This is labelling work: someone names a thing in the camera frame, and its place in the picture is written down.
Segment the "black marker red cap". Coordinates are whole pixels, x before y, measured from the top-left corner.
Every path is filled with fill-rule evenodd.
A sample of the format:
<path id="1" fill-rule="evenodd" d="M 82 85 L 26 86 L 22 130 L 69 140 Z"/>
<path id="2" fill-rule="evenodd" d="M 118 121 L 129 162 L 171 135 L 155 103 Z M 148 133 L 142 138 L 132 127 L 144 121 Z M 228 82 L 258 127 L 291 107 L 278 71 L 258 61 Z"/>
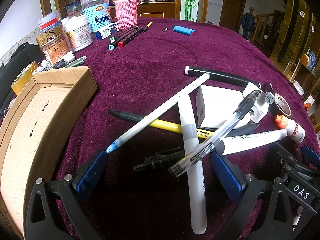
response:
<path id="1" fill-rule="evenodd" d="M 123 48 L 125 45 L 127 45 L 129 42 L 131 42 L 134 38 L 136 38 L 137 36 L 139 36 L 143 32 L 144 32 L 144 28 L 139 28 L 139 29 L 135 30 L 133 33 L 129 34 L 123 40 L 119 41 L 118 47 Z"/>

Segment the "green pen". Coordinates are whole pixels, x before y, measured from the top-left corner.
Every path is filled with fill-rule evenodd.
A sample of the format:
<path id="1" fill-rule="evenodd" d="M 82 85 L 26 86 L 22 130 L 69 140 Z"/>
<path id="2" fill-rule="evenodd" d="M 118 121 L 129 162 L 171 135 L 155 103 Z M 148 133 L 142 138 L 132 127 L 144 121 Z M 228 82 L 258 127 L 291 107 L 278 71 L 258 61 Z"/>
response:
<path id="1" fill-rule="evenodd" d="M 80 65 L 84 64 L 85 59 L 87 59 L 87 56 L 82 56 L 82 57 L 72 61 L 71 63 L 67 64 L 66 66 L 64 66 L 64 68 L 80 66 Z"/>

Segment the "black marker pink cap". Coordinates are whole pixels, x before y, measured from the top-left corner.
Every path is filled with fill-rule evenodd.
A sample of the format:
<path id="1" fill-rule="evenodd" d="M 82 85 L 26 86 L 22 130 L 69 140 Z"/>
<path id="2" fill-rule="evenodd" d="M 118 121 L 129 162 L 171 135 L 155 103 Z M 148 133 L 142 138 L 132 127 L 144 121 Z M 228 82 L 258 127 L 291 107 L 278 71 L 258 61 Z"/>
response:
<path id="1" fill-rule="evenodd" d="M 187 76 L 200 77 L 204 73 L 209 74 L 210 75 L 209 79 L 213 81 L 223 82 L 223 83 L 244 87 L 244 88 L 248 85 L 248 83 L 253 83 L 258 88 L 261 88 L 261 84 L 259 82 L 250 80 L 242 76 L 234 75 L 227 72 L 221 72 L 218 70 L 212 70 L 208 68 L 185 66 L 184 74 Z"/>

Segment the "long white brush pen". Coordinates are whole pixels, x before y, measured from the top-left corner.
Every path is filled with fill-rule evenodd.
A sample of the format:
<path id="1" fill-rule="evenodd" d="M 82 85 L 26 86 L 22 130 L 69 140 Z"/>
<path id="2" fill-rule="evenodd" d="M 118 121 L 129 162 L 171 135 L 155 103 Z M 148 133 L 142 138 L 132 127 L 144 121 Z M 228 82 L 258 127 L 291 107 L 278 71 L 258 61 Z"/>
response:
<path id="1" fill-rule="evenodd" d="M 197 87 L 202 85 L 205 81 L 207 81 L 209 79 L 209 77 L 210 77 L 210 75 L 208 73 L 204 73 L 200 77 L 198 77 L 196 80 L 194 80 L 192 83 L 190 83 L 189 85 L 184 87 L 182 90 L 180 90 L 178 93 L 173 95 L 170 99 L 168 99 L 166 102 L 161 104 L 154 111 L 152 111 L 150 114 L 148 114 L 146 117 L 144 117 L 141 121 L 136 123 L 128 131 L 126 131 L 124 134 L 122 134 L 120 137 L 118 137 L 115 141 L 113 141 L 110 144 L 110 146 L 108 146 L 108 148 L 105 150 L 106 153 L 111 153 L 111 152 L 115 151 L 116 149 L 120 148 L 120 146 L 125 144 L 132 137 L 134 137 L 136 134 L 138 134 L 144 128 L 149 126 L 149 124 L 154 122 L 162 114 L 164 114 L 167 110 L 169 110 L 171 107 L 173 107 L 178 102 L 180 97 L 182 97 L 184 95 L 189 95 L 193 90 L 195 90 Z"/>

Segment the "large white charger block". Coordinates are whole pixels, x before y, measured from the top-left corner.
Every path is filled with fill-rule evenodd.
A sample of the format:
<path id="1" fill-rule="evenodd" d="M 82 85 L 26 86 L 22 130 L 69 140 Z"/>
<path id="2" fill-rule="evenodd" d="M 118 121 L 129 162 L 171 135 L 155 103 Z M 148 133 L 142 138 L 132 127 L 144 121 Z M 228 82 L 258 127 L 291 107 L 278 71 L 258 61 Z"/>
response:
<path id="1" fill-rule="evenodd" d="M 201 127 L 218 129 L 243 100 L 240 91 L 201 85 L 196 95 L 197 122 Z"/>

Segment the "small white charger cube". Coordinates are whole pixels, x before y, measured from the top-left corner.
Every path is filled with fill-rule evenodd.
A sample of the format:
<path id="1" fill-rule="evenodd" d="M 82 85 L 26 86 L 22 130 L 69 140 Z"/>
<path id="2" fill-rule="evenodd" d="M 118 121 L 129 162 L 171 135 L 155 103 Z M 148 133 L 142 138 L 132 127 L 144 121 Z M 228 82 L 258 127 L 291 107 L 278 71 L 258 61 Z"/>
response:
<path id="1" fill-rule="evenodd" d="M 248 94 L 254 90 L 259 90 L 261 92 L 260 96 L 254 103 L 250 114 L 250 119 L 253 122 L 260 122 L 262 118 L 268 113 L 269 106 L 274 103 L 274 92 L 271 88 L 268 88 L 265 92 L 258 88 L 254 83 L 249 82 L 243 91 L 243 96 L 248 96 Z"/>

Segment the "black sofa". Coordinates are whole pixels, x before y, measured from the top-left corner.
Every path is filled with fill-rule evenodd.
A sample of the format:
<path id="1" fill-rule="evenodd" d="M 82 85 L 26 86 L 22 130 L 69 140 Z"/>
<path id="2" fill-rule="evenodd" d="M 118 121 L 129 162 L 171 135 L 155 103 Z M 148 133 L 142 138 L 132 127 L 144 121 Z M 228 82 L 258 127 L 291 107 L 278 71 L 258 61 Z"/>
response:
<path id="1" fill-rule="evenodd" d="M 0 79 L 0 104 L 1 119 L 4 118 L 4 110 L 8 107 L 14 95 L 11 84 L 20 74 L 20 72 L 30 63 L 39 63 L 44 59 L 44 54 L 38 45 L 29 44 L 28 42 L 20 45 L 12 54 L 7 64 L 1 65 Z"/>

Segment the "black mechanical pencil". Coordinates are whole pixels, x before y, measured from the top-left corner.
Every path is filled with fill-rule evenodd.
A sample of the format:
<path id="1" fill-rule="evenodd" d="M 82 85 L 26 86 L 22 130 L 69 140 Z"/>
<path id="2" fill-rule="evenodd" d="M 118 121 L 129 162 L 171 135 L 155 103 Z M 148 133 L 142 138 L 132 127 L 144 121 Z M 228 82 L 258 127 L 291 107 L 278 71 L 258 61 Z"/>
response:
<path id="1" fill-rule="evenodd" d="M 169 165 L 181 160 L 184 156 L 185 152 L 182 147 L 173 148 L 159 153 L 150 153 L 145 156 L 143 163 L 135 165 L 133 170 L 142 171 L 168 167 Z"/>

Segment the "white supplement jar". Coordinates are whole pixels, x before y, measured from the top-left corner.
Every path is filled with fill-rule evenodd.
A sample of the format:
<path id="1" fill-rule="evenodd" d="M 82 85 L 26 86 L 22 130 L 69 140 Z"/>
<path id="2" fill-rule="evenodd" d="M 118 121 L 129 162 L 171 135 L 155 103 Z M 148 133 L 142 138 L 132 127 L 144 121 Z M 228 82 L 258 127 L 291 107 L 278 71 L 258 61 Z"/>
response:
<path id="1" fill-rule="evenodd" d="M 86 15 L 69 16 L 62 19 L 61 23 L 74 52 L 80 51 L 92 44 L 93 38 Z"/>

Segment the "purple velvet tablecloth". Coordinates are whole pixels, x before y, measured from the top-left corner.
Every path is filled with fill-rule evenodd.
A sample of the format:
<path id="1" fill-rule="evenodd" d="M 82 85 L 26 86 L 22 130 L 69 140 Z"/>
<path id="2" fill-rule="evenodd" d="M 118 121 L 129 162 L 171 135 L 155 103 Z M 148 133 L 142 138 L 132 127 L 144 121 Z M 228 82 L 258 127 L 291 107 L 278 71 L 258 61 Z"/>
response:
<path id="1" fill-rule="evenodd" d="M 130 122 L 108 110 L 151 113 L 192 82 L 184 74 L 187 65 L 272 83 L 305 129 L 304 145 L 319 151 L 317 135 L 295 88 L 268 57 L 238 33 L 171 18 L 138 20 L 141 27 L 149 22 L 148 31 L 123 48 L 111 51 L 107 40 L 95 40 L 77 52 L 77 57 L 87 56 L 85 63 L 98 90 L 71 132 L 57 179 L 75 172 L 131 128 Z M 172 30 L 175 25 L 193 29 L 195 35 L 176 33 Z M 174 179 L 167 172 L 133 170 L 147 154 L 182 145 L 180 134 L 147 127 L 109 155 L 100 189 L 82 205 L 103 239 L 197 239 L 190 224 L 187 176 Z"/>

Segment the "blue label plastic jar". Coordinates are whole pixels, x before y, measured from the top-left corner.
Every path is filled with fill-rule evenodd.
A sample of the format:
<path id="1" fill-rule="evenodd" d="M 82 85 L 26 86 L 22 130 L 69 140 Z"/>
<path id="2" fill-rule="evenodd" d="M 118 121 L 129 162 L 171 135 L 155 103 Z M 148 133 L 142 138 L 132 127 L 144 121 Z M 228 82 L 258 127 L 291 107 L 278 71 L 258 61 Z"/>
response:
<path id="1" fill-rule="evenodd" d="M 109 0 L 82 0 L 81 7 L 92 33 L 111 23 Z"/>

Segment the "small blue white box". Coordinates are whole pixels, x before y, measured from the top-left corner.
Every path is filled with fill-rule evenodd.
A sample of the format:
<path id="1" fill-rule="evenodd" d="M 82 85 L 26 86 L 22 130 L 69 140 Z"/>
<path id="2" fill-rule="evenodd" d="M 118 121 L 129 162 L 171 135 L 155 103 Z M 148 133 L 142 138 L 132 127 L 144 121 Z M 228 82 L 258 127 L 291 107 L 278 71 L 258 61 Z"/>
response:
<path id="1" fill-rule="evenodd" d="M 95 36 L 97 40 L 103 40 L 118 31 L 119 31 L 119 28 L 118 28 L 117 22 L 112 22 L 96 30 Z"/>

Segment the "brown wooden door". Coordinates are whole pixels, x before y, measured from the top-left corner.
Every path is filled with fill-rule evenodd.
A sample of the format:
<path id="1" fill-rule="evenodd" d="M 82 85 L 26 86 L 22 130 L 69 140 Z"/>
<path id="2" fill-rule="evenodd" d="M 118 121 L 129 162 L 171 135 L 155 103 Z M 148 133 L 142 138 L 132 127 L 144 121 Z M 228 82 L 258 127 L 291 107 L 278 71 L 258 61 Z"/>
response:
<path id="1" fill-rule="evenodd" d="M 219 26 L 239 32 L 246 0 L 223 0 Z"/>

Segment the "black pen orange cap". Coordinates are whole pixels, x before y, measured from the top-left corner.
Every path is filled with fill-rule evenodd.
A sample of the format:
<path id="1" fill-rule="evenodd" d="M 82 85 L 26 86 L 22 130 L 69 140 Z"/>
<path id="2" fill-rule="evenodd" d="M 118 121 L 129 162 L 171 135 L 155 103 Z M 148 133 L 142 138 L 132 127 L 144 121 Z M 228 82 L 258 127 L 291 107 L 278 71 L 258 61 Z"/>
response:
<path id="1" fill-rule="evenodd" d="M 150 28 L 150 26 L 152 25 L 152 22 L 149 22 L 147 25 L 146 25 L 146 27 L 144 28 L 144 33 L 146 32 L 146 31 L 148 31 L 148 29 Z"/>

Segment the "wooden staircase railing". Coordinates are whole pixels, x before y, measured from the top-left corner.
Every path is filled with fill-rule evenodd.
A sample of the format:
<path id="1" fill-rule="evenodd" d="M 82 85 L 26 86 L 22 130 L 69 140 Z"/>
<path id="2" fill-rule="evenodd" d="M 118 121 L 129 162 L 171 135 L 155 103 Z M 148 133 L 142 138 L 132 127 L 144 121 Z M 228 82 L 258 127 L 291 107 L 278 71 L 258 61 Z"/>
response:
<path id="1" fill-rule="evenodd" d="M 271 52 L 280 34 L 285 12 L 275 9 L 269 14 L 254 15 L 254 28 L 249 33 L 249 41 L 259 49 Z"/>

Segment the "black marker blue cap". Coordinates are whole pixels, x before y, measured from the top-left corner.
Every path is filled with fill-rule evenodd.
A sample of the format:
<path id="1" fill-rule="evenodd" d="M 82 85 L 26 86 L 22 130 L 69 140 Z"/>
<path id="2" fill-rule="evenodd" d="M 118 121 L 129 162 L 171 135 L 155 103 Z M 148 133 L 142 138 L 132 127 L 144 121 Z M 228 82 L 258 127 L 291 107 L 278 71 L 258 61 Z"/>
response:
<path id="1" fill-rule="evenodd" d="M 121 36 L 120 38 L 117 38 L 115 42 L 110 43 L 110 44 L 108 45 L 108 49 L 109 49 L 109 50 L 114 50 L 114 49 L 118 46 L 118 42 L 119 42 L 119 41 L 123 40 L 125 37 L 127 37 L 129 34 L 133 33 L 134 31 L 135 31 L 135 30 L 133 30 L 133 31 L 131 31 L 131 32 L 129 32 L 129 33 Z"/>

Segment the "yellow black pen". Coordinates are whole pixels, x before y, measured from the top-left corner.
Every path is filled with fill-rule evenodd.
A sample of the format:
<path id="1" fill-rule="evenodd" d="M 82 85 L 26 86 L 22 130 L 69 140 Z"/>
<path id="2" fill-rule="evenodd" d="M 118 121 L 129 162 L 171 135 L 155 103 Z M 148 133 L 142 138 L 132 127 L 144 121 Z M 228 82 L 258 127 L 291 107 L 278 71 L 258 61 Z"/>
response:
<path id="1" fill-rule="evenodd" d="M 142 119 L 144 119 L 144 116 L 139 115 L 139 114 L 133 114 L 125 111 L 114 111 L 114 110 L 108 110 L 108 113 L 111 114 L 112 116 L 115 116 L 117 118 L 120 118 L 125 121 L 133 122 L 133 123 L 138 123 Z M 162 129 L 165 131 L 170 131 L 174 133 L 180 133 L 182 134 L 182 126 L 177 123 L 169 122 L 169 121 L 164 121 L 160 119 L 156 119 L 153 121 L 149 126 L 153 128 L 158 128 Z M 203 128 L 196 128 L 197 136 L 201 139 L 207 139 L 208 137 L 212 136 L 214 134 L 213 131 L 210 131 L 208 129 L 203 129 Z"/>

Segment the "white bottle orange cap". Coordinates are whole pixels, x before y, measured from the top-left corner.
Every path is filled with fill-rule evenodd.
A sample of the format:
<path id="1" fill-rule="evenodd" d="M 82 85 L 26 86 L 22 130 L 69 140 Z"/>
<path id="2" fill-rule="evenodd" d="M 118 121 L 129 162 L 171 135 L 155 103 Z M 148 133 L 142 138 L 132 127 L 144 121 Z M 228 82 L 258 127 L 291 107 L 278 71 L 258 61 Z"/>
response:
<path id="1" fill-rule="evenodd" d="M 304 140 L 305 129 L 297 122 L 285 115 L 276 115 L 274 120 L 280 129 L 285 129 L 287 131 L 287 136 L 294 142 L 300 144 Z"/>

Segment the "clear black gel pen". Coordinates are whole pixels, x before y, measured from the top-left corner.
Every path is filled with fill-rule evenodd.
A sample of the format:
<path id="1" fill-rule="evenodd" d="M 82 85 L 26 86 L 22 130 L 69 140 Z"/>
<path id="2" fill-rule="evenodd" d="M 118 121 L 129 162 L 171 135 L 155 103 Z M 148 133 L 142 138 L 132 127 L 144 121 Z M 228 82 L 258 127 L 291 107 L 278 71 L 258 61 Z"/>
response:
<path id="1" fill-rule="evenodd" d="M 189 168 L 202 160 L 211 152 L 230 131 L 239 123 L 240 120 L 252 109 L 254 103 L 260 96 L 259 90 L 254 90 L 246 96 L 238 105 L 232 116 L 228 118 L 215 132 L 204 142 L 195 147 L 192 152 L 182 158 L 179 162 L 169 168 L 169 173 L 175 178 L 184 174 Z"/>

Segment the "black marker green cap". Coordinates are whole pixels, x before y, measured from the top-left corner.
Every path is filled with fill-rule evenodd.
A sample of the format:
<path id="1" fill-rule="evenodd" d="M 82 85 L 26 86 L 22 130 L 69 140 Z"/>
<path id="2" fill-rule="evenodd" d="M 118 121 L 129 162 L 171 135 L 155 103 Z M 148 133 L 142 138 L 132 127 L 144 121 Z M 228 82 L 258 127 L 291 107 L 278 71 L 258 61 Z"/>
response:
<path id="1" fill-rule="evenodd" d="M 132 26 L 129 29 L 123 30 L 123 31 L 119 32 L 117 35 L 110 37 L 110 42 L 113 43 L 113 42 L 116 41 L 117 38 L 120 38 L 121 36 L 131 32 L 133 30 L 136 30 L 136 29 L 138 29 L 137 25 L 136 26 Z"/>

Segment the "black tape roll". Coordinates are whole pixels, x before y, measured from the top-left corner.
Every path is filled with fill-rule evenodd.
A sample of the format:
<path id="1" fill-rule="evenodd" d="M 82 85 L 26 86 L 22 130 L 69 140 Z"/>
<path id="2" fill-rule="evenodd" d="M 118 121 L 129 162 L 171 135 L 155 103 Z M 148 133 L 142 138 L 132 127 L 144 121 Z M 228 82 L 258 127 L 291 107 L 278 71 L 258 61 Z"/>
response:
<path id="1" fill-rule="evenodd" d="M 287 101 L 278 93 L 274 94 L 274 101 L 269 106 L 269 111 L 271 112 L 272 116 L 276 115 L 284 115 L 286 117 L 291 117 L 292 111 L 287 103 Z"/>

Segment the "yellow packing tape roll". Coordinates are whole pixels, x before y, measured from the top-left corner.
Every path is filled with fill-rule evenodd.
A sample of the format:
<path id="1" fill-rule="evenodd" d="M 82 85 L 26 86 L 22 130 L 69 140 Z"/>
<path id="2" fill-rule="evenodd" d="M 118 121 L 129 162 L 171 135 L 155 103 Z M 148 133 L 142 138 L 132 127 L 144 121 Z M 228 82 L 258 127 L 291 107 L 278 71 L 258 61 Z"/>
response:
<path id="1" fill-rule="evenodd" d="M 31 80 L 31 78 L 33 77 L 33 72 L 36 69 L 37 63 L 33 61 L 28 66 L 26 66 L 13 81 L 13 83 L 11 84 L 11 88 L 17 96 L 20 94 L 26 84 Z"/>

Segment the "white red bucket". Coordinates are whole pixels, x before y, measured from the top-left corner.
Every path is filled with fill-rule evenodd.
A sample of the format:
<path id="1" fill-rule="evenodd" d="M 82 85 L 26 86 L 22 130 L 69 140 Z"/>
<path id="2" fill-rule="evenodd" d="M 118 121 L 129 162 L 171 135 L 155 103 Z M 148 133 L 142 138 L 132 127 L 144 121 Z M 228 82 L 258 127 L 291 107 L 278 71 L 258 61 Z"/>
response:
<path id="1" fill-rule="evenodd" d="M 295 87 L 295 89 L 297 90 L 298 94 L 300 96 L 303 96 L 304 95 L 304 89 L 302 88 L 302 86 L 296 80 L 294 80 L 292 84 Z"/>

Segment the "pink knitted bottle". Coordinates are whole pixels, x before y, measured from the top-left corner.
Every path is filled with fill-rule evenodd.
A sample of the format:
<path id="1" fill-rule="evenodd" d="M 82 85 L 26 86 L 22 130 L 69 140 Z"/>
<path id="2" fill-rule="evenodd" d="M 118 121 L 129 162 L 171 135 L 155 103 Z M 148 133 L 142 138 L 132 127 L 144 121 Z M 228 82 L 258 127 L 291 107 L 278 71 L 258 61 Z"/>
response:
<path id="1" fill-rule="evenodd" d="M 138 24 L 137 7 L 142 0 L 116 0 L 116 20 L 120 29 L 129 29 Z"/>

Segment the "white grey marker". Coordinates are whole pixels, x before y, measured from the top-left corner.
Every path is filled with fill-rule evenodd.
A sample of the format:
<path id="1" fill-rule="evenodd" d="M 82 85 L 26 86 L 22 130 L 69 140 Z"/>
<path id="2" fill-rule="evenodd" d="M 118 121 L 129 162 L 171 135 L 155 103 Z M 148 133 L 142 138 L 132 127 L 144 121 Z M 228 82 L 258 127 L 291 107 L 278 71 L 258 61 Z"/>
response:
<path id="1" fill-rule="evenodd" d="M 177 103 L 186 156 L 180 166 L 188 176 L 191 228 L 196 235 L 202 235 L 207 228 L 207 213 L 203 166 L 196 156 L 199 152 L 196 123 L 190 97 L 183 95 Z"/>

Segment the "toothpick jar red lid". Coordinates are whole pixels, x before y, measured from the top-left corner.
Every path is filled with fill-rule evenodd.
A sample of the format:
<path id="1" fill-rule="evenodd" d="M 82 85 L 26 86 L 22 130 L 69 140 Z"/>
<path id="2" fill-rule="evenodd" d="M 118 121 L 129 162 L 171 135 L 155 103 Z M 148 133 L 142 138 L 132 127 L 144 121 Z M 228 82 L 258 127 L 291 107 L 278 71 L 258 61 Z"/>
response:
<path id="1" fill-rule="evenodd" d="M 42 24 L 36 40 L 51 67 L 61 60 L 74 59 L 68 35 L 59 17 Z"/>

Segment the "bamboo painted pillar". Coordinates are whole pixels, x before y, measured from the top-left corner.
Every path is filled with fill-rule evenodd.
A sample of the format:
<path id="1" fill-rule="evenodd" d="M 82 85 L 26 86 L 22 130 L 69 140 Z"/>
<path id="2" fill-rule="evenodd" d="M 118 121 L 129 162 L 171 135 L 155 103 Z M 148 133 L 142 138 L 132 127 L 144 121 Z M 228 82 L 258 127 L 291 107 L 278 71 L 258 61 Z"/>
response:
<path id="1" fill-rule="evenodd" d="M 181 0 L 180 19 L 197 22 L 199 16 L 200 0 Z"/>

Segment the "brown cardboard box tray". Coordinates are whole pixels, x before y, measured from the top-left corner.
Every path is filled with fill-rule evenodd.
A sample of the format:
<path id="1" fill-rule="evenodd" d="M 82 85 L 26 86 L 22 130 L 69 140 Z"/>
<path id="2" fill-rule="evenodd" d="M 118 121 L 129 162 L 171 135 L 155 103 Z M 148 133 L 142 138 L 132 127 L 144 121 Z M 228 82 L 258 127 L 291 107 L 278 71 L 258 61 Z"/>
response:
<path id="1" fill-rule="evenodd" d="M 36 74 L 1 125 L 1 214 L 24 239 L 30 195 L 51 180 L 63 147 L 97 85 L 88 66 Z"/>

